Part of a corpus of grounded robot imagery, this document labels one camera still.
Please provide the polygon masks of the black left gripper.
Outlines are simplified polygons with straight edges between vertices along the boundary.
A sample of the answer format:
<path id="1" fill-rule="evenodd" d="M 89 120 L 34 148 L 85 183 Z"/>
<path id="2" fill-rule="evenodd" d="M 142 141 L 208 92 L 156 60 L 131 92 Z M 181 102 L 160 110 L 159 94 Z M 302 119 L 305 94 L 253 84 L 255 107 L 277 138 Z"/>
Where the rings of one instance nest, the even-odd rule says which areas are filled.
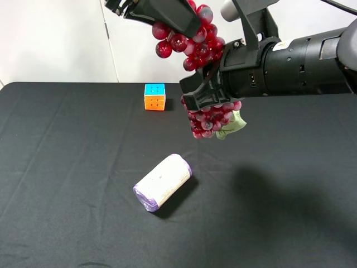
<path id="1" fill-rule="evenodd" d="M 201 21 L 188 1 L 105 0 L 104 6 L 126 19 L 148 25 L 161 22 L 189 38 L 193 38 L 201 27 Z"/>

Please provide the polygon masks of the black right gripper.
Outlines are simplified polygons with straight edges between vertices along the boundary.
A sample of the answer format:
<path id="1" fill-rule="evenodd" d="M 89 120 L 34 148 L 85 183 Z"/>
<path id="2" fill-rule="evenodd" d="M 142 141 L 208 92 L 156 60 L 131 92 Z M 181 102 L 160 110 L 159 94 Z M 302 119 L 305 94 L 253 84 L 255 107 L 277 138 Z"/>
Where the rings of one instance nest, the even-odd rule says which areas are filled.
<path id="1" fill-rule="evenodd" d="M 180 80 L 182 97 L 189 111 L 230 103 L 241 98 L 277 97 L 282 92 L 269 88 L 264 64 L 277 37 L 268 37 L 250 50 L 242 39 L 225 45 L 220 63 L 209 64 Z"/>

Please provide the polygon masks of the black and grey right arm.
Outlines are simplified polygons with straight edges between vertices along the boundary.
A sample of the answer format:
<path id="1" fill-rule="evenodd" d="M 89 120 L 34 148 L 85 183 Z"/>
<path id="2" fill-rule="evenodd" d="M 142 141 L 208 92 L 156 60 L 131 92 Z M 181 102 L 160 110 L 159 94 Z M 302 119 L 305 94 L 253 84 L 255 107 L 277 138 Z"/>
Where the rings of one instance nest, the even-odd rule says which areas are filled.
<path id="1" fill-rule="evenodd" d="M 180 86 L 190 111 L 250 97 L 356 93 L 356 22 L 299 39 L 268 37 L 257 51 L 235 40 Z"/>

